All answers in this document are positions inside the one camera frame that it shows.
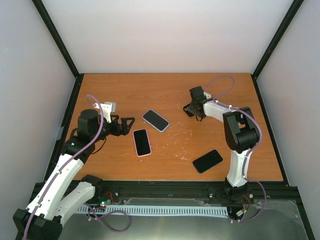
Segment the blue-edged black phone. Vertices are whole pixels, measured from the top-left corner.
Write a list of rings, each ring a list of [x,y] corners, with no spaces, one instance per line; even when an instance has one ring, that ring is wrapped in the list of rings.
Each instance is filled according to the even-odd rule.
[[[207,170],[213,168],[215,165],[223,161],[222,156],[217,150],[212,150],[205,155],[197,158],[192,162],[192,165],[199,174],[206,172]]]

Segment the black phone case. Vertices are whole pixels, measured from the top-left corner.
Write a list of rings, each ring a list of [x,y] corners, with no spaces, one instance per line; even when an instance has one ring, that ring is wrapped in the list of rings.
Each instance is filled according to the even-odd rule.
[[[189,106],[190,106],[189,104],[185,105],[185,106],[183,107],[183,111],[186,113],[186,115],[187,115],[188,117],[193,117],[194,114],[189,111]]]

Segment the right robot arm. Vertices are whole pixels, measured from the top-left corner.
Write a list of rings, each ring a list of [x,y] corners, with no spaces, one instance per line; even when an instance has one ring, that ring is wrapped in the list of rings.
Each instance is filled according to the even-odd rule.
[[[231,150],[230,167],[224,181],[224,196],[229,202],[238,201],[248,188],[248,168],[254,149],[262,141],[262,130],[249,107],[234,107],[221,103],[201,86],[189,90],[191,102],[184,107],[189,117],[197,121],[212,117],[223,123],[227,146]]]

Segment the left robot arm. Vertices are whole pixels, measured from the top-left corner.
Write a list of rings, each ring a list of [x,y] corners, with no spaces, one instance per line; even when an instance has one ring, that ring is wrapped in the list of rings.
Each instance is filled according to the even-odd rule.
[[[102,179],[87,174],[69,194],[66,191],[74,176],[84,166],[89,156],[97,152],[95,144],[106,141],[107,136],[126,136],[135,122],[133,117],[101,114],[86,109],[77,119],[77,128],[65,142],[58,162],[50,177],[28,204],[17,209],[13,221],[18,240],[57,240],[67,220],[88,201],[103,199],[105,187]]]

